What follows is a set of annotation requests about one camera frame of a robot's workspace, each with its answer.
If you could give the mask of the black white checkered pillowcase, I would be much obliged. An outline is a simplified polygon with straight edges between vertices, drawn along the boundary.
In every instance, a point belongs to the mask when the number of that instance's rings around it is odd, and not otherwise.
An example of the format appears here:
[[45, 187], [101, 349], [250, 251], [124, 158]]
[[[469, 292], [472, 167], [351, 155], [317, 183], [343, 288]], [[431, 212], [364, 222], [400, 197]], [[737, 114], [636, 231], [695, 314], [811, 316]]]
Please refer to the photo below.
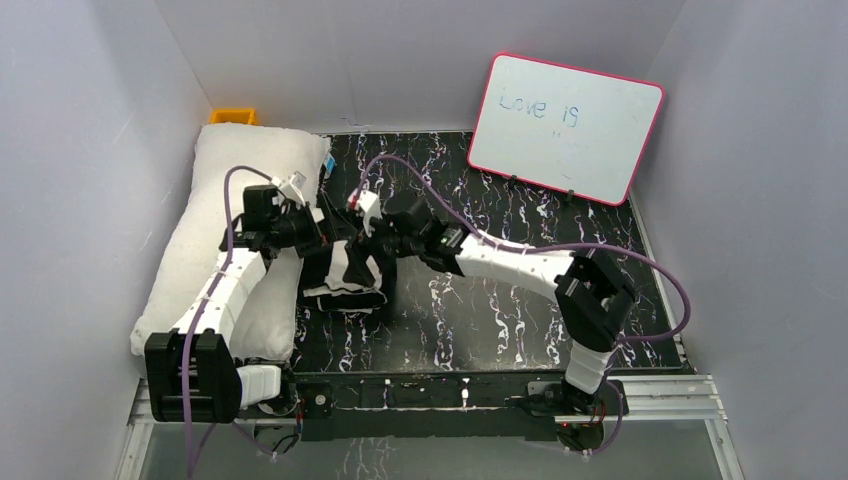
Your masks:
[[306, 254], [298, 306], [322, 312], [370, 313], [388, 303], [382, 265], [357, 240], [355, 229], [342, 227], [326, 246]]

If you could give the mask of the white pillow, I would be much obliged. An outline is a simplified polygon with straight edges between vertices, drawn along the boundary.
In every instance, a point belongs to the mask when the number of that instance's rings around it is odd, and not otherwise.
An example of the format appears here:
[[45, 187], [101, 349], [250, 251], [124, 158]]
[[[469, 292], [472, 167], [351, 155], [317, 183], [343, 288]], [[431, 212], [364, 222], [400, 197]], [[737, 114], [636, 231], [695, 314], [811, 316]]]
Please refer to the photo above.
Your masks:
[[[234, 214], [243, 211], [242, 191], [261, 175], [305, 182], [305, 200], [315, 203], [320, 173], [331, 150], [325, 137], [302, 130], [235, 123], [204, 126], [195, 145], [188, 203], [161, 259], [142, 315], [130, 334], [130, 350], [143, 354], [149, 336], [165, 332], [203, 291], [225, 234], [223, 193]], [[252, 290], [229, 349], [233, 357], [286, 362], [294, 351], [297, 285], [302, 261], [292, 249], [279, 254]]]

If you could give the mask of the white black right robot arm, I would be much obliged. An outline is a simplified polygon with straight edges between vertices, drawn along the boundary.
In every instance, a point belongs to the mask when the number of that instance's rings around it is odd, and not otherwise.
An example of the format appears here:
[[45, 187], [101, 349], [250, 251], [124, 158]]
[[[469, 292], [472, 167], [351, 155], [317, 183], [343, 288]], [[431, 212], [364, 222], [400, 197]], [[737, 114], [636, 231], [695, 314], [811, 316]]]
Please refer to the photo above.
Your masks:
[[372, 192], [353, 193], [349, 209], [362, 221], [355, 244], [390, 259], [416, 257], [431, 270], [495, 280], [554, 302], [572, 340], [560, 386], [530, 392], [527, 410], [591, 415], [636, 300], [633, 284], [599, 247], [548, 250], [519, 245], [437, 217], [426, 200], [396, 195], [382, 203]]

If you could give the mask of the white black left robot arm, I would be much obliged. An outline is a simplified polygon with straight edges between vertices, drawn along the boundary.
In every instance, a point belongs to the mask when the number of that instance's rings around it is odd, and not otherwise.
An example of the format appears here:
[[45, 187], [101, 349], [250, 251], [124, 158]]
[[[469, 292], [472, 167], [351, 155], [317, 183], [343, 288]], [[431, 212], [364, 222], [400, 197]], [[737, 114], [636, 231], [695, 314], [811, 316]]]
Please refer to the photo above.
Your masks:
[[251, 292], [286, 249], [299, 258], [356, 233], [350, 217], [324, 194], [316, 203], [289, 187], [249, 186], [244, 210], [225, 212], [215, 268], [198, 297], [169, 330], [144, 346], [152, 415], [160, 422], [229, 423], [261, 403], [275, 416], [294, 411], [297, 387], [281, 363], [245, 365], [230, 351], [233, 330]]

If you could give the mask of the yellow plastic bin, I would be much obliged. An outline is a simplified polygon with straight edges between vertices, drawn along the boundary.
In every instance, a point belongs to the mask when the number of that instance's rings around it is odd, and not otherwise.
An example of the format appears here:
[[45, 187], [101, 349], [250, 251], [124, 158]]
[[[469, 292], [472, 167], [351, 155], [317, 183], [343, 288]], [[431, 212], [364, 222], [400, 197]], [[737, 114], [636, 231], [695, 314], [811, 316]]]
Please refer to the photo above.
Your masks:
[[208, 123], [236, 123], [244, 125], [259, 124], [256, 110], [253, 108], [215, 109], [211, 113]]

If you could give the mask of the pink framed whiteboard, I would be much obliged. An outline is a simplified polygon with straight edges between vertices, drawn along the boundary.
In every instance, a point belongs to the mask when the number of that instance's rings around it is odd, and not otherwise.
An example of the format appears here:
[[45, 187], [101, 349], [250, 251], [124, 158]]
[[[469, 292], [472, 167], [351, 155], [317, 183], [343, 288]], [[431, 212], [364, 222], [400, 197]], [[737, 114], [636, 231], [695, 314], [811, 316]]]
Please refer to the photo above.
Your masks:
[[500, 53], [467, 161], [618, 206], [628, 198], [665, 99], [656, 83]]

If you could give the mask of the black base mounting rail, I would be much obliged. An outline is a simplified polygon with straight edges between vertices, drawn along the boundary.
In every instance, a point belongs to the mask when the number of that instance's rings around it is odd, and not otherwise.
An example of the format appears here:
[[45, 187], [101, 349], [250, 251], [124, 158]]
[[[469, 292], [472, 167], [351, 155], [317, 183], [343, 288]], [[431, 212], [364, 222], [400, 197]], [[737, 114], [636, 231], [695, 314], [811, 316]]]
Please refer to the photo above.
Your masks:
[[522, 437], [555, 441], [561, 431], [625, 419], [630, 407], [621, 381], [599, 390], [591, 415], [525, 409], [528, 393], [558, 387], [557, 370], [466, 372], [349, 372], [288, 374], [285, 392], [268, 407], [249, 407], [240, 421], [262, 427], [297, 426], [305, 441], [384, 437]]

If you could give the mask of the aluminium frame rail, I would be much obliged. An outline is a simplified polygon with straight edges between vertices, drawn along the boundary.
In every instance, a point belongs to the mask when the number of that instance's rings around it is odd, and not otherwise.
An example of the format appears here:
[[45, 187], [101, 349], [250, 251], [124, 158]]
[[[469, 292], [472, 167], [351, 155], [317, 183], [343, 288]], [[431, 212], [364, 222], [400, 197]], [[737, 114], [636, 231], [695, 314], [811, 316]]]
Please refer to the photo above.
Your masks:
[[[559, 383], [553, 371], [448, 373], [314, 373], [295, 377], [306, 402], [307, 438], [397, 436], [544, 439], [594, 415], [531, 415], [513, 399]], [[710, 375], [618, 371], [600, 390], [599, 416], [609, 422], [703, 422], [720, 475], [743, 478], [727, 415]]]

